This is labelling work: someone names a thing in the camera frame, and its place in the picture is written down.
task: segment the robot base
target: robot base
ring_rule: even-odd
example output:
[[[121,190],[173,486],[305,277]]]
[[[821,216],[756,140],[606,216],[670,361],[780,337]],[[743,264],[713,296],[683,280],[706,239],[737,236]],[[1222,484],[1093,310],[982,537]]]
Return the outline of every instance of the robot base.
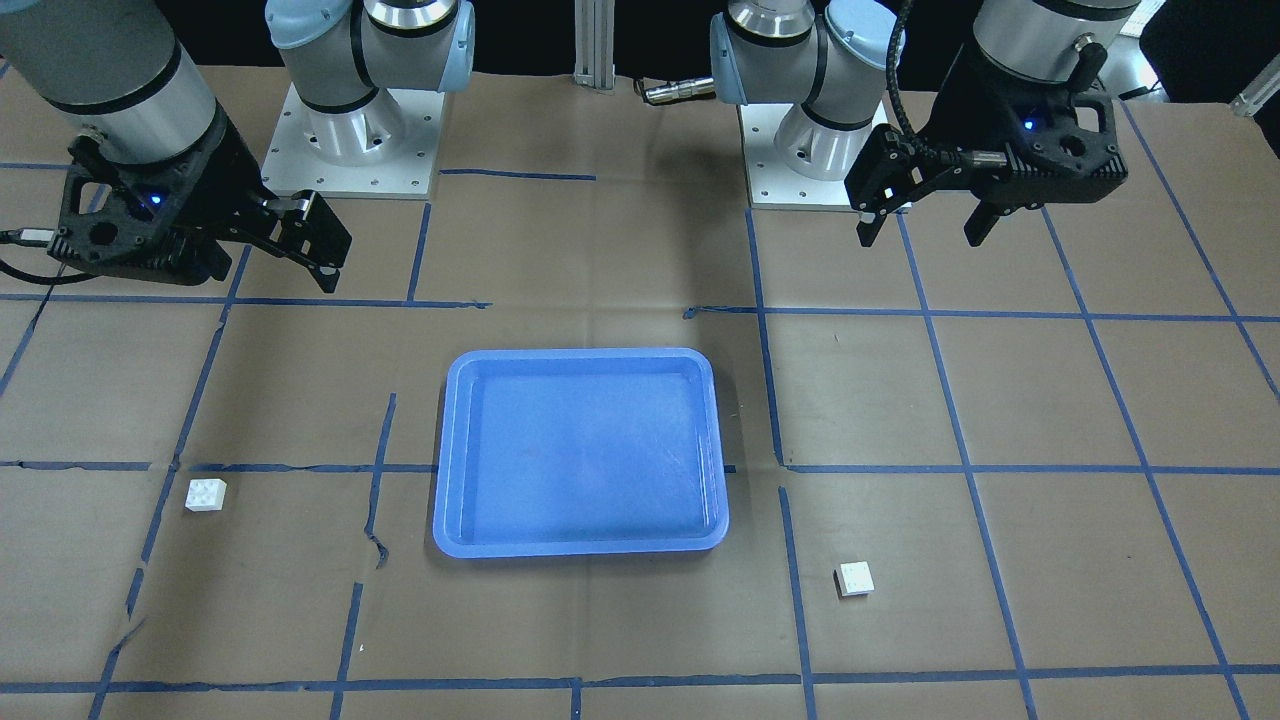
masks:
[[[758,104],[739,108],[742,122],[742,156],[751,208],[760,210],[824,210],[852,213],[844,181],[817,181],[792,170],[773,146],[773,136],[791,104]],[[884,106],[867,132],[888,122]]]
[[[426,90],[390,94],[404,114],[407,136],[397,143],[396,154],[378,164],[344,167],[326,161],[311,147],[306,108],[291,85],[262,163],[262,183],[285,197],[314,188],[325,197],[429,200],[435,184],[445,94]]]

